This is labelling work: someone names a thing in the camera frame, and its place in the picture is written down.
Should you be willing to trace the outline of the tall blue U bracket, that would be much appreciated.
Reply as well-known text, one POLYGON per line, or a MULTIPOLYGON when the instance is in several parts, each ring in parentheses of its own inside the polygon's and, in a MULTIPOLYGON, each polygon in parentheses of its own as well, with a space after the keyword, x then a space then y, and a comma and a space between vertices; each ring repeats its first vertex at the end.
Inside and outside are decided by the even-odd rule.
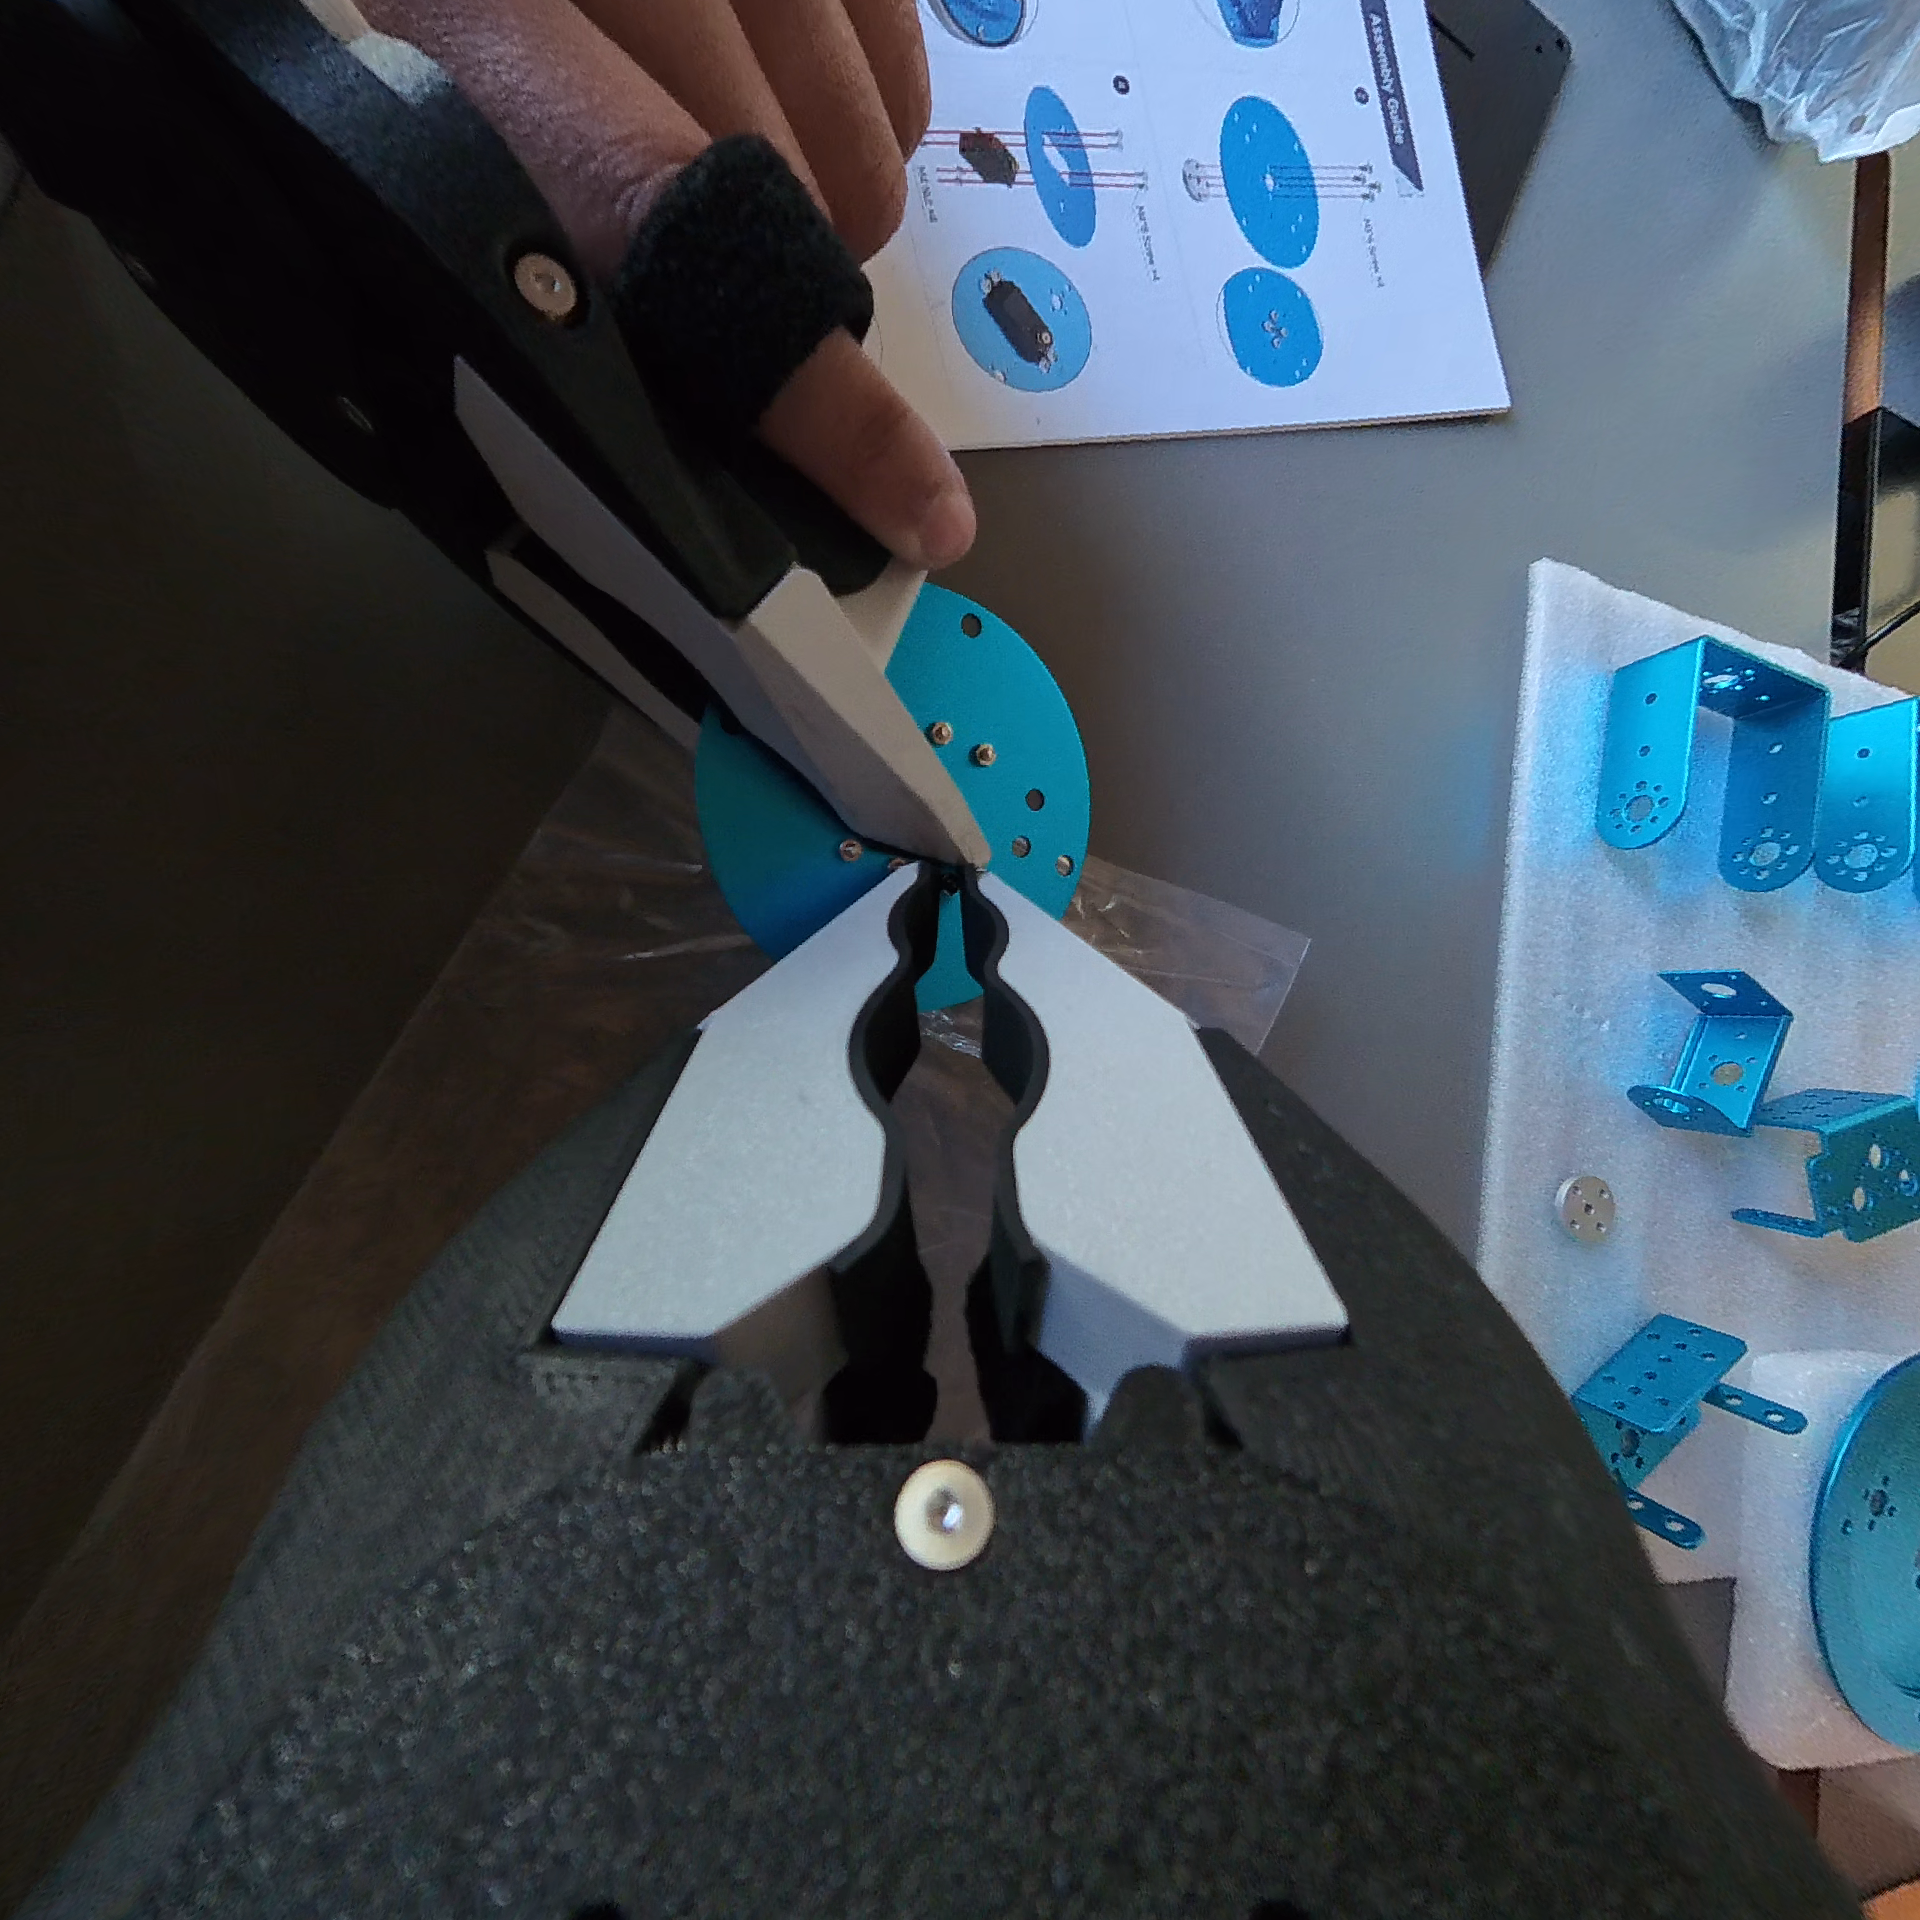
POLYGON ((1835 715, 1825 732, 1816 879, 1866 896, 1908 874, 1916 849, 1919 701, 1835 715))
POLYGON ((1597 833, 1640 851, 1688 803, 1698 713, 1733 721, 1719 873, 1744 892, 1787 889, 1812 865, 1831 695, 1714 637, 1697 637, 1613 676, 1597 833))

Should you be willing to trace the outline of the blue flanged metal bracket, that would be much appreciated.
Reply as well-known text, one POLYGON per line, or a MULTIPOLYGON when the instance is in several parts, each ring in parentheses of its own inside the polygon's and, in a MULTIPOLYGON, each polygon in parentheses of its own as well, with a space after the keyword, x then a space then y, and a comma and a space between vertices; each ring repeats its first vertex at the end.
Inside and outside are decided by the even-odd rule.
POLYGON ((1820 1151, 1807 1162, 1812 1219, 1741 1209, 1736 1223, 1780 1234, 1845 1234, 1864 1242, 1919 1220, 1919 1113, 1915 1098, 1809 1089, 1759 1107, 1764 1129, 1809 1133, 1820 1151))

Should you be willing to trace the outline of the white foam sheet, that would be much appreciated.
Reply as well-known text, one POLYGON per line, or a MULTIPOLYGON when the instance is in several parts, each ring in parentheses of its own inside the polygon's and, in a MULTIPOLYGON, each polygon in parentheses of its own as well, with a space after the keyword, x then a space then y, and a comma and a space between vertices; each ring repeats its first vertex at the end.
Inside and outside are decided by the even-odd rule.
POLYGON ((1734 725, 1698 709, 1686 809, 1640 849, 1597 830, 1617 673, 1710 637, 1820 685, 1831 717, 1907 695, 1741 634, 1712 632, 1571 567, 1531 575, 1507 838, 1500 983, 1478 1267, 1573 1397, 1654 1317, 1739 1337, 1724 1383, 1807 1415, 1783 1436, 1719 1407, 1642 1493, 1703 1543, 1639 1543, 1665 1581, 1736 1581, 1726 1703, 1768 1765, 1913 1761, 1839 1693, 1812 1616, 1812 1523, 1839 1428, 1886 1371, 1916 1358, 1916 1220, 1864 1242, 1741 1223, 1810 1220, 1815 1133, 1663 1126, 1628 1096, 1670 1083, 1698 1008, 1663 973, 1741 970, 1791 1011, 1768 1100, 1807 1091, 1916 1104, 1916 849, 1866 894, 1809 868, 1750 892, 1719 873, 1734 725), (1609 1182, 1607 1245, 1579 1245, 1554 1199, 1609 1182))

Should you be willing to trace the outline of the blue round metal plate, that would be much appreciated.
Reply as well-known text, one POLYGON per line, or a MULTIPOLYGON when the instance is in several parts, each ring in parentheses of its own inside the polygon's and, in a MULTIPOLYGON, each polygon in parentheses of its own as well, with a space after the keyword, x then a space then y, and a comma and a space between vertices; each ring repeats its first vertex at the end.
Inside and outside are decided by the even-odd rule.
MULTIPOLYGON (((990 842, 990 874, 1063 919, 1090 841, 1090 774, 1045 660, 995 613, 924 587, 887 666, 990 842)), ((794 769, 708 706, 695 799, 732 917, 782 958, 890 873, 896 849, 854 835, 794 769)))

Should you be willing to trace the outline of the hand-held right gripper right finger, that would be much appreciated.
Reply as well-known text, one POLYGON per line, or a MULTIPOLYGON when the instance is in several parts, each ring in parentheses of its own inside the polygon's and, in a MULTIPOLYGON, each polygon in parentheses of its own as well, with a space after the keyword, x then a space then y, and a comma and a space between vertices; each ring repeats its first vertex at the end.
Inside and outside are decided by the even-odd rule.
POLYGON ((1014 1103, 969 1297, 1001 1440, 1120 1381, 1340 1342, 1349 1312, 1187 1017, 999 879, 963 886, 985 1067, 1014 1103))

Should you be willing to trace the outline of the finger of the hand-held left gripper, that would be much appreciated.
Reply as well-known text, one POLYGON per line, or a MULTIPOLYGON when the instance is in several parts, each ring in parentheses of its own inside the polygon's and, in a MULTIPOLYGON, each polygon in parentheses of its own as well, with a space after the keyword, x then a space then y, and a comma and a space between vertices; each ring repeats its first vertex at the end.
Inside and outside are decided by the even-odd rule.
POLYGON ((491 549, 493 589, 672 741, 696 741, 708 683, 644 618, 550 549, 491 549))
POLYGON ((986 868, 990 841, 825 581, 789 567, 741 620, 711 613, 462 358, 454 413, 523 522, 644 618, 861 837, 986 868))

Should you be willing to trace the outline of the black flat panel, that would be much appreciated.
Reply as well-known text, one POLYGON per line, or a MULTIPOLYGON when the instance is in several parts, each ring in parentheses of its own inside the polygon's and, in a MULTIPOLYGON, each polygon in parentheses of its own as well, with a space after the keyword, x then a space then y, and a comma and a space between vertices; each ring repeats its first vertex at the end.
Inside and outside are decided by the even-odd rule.
POLYGON ((1439 77, 1482 273, 1548 130, 1573 47, 1529 2, 1428 2, 1439 77))

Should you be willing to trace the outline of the person's left hand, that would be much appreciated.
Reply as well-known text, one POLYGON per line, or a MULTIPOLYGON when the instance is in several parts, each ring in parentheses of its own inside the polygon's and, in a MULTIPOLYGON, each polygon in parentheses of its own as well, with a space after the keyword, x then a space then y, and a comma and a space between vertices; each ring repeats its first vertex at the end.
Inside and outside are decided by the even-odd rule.
MULTIPOLYGON (((767 138, 869 262, 901 231, 907 161, 933 118, 907 2, 367 2, 373 31, 435 58, 538 185, 588 268, 610 274, 674 175, 714 138, 767 138)), ((977 539, 943 439, 844 331, 759 426, 905 564, 977 539)))

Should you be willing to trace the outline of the white assembly guide sheet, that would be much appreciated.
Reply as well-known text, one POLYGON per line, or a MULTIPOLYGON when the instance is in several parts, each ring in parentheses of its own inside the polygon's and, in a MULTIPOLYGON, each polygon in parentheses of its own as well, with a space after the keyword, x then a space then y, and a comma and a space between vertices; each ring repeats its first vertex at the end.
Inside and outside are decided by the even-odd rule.
POLYGON ((1498 414, 1422 4, 931 2, 877 357, 952 449, 1498 414))

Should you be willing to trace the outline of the small blue angled bracket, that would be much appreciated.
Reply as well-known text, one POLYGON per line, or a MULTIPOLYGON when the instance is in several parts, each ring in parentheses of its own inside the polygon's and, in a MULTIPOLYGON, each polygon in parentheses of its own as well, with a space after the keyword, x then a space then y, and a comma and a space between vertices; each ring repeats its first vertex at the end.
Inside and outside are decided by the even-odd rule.
POLYGON ((1626 1096, 1657 1125, 1697 1135, 1749 1139, 1794 1021, 1749 973, 1663 973, 1697 1008, 1694 1026, 1667 1084, 1634 1084, 1626 1096))

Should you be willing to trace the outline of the large blue round base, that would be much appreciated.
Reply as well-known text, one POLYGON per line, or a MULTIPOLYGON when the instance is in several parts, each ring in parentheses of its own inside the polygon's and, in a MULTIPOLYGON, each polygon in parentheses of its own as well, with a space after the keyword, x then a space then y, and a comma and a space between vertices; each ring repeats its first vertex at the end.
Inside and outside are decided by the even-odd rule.
POLYGON ((1919 1358, 1888 1369, 1836 1428, 1810 1532, 1810 1601, 1836 1693, 1919 1750, 1919 1358))

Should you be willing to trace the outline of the clear plastic bag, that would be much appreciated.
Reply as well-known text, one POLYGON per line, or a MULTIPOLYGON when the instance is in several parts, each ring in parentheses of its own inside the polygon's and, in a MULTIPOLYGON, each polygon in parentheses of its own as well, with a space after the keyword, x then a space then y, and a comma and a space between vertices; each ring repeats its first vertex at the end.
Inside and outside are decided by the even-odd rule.
MULTIPOLYGON (((1068 929, 1257 1051, 1308 943, 1098 859, 1068 929)), ((322 1407, 442 1247, 509 1179, 764 965, 698 851, 692 765, 610 717, 262 1240, 83 1544, 187 1574, 214 1606, 322 1407)), ((988 1249, 978 1008, 928 1017, 907 1083, 933 1286, 937 1436, 986 1416, 963 1295, 988 1249)))

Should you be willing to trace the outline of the perforated blue U bracket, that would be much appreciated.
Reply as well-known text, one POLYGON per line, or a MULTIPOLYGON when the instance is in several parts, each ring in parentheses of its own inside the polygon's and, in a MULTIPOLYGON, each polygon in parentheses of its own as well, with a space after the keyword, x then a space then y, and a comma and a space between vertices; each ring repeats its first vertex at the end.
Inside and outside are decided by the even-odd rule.
POLYGON ((1809 1416, 1724 1381, 1749 1355, 1734 1334, 1688 1317, 1657 1314, 1573 1394, 1573 1407, 1645 1532, 1692 1553, 1706 1534, 1691 1516, 1640 1489, 1703 1419, 1719 1408, 1783 1436, 1809 1428, 1809 1416))

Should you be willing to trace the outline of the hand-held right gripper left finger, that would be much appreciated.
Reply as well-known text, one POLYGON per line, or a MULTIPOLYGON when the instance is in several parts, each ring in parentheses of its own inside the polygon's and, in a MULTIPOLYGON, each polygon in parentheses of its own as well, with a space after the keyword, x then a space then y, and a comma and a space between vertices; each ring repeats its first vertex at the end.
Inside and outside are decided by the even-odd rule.
POLYGON ((762 1372, 840 1443, 926 1436, 933 1295, 895 1096, 939 922, 939 873, 903 868, 671 1056, 556 1342, 762 1372))

